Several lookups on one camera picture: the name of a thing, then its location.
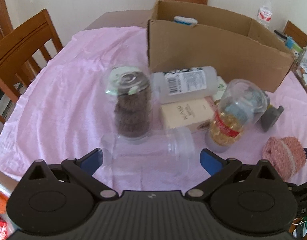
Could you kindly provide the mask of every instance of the plastic water bottle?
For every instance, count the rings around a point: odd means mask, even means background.
[[[153,89],[161,104],[194,100],[218,91],[213,67],[196,67],[153,73]]]
[[[257,21],[268,29],[272,17],[271,0],[266,0],[258,10]]]

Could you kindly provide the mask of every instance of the table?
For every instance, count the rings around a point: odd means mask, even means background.
[[[103,106],[106,100],[101,76],[113,65],[135,65],[148,71],[146,51],[144,28],[102,28],[74,35],[19,99],[0,137],[0,170],[19,180],[35,159],[60,163],[102,147],[103,128],[111,126],[106,115],[110,111]],[[269,96],[274,106],[281,104],[286,109],[276,126],[263,133],[256,125],[223,153],[222,158],[236,157],[243,163],[255,164],[261,159],[262,147],[270,136],[297,136],[307,147],[307,95],[295,76],[290,73]],[[157,118],[156,105],[155,128],[159,128]],[[206,147],[204,133],[195,133],[194,141],[199,154]],[[153,176],[151,171],[141,178],[135,176],[113,176],[105,167],[94,174],[119,192],[123,189],[186,191],[207,179],[209,174],[197,165],[189,175],[177,178],[167,172]],[[307,163],[290,181],[297,184],[307,181]]]
[[[127,10],[108,12],[100,16],[84,30],[100,29],[103,27],[129,27],[139,26],[146,28],[151,10]],[[0,189],[10,195],[18,181],[6,176],[0,171]]]

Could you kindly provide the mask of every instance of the metal screw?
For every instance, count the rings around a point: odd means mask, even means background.
[[[100,192],[100,196],[105,197],[105,198],[111,198],[116,195],[116,192],[113,191],[112,189],[105,189],[102,192]]]
[[[188,195],[191,197],[202,197],[203,196],[203,191],[201,189],[193,188],[188,191]]]

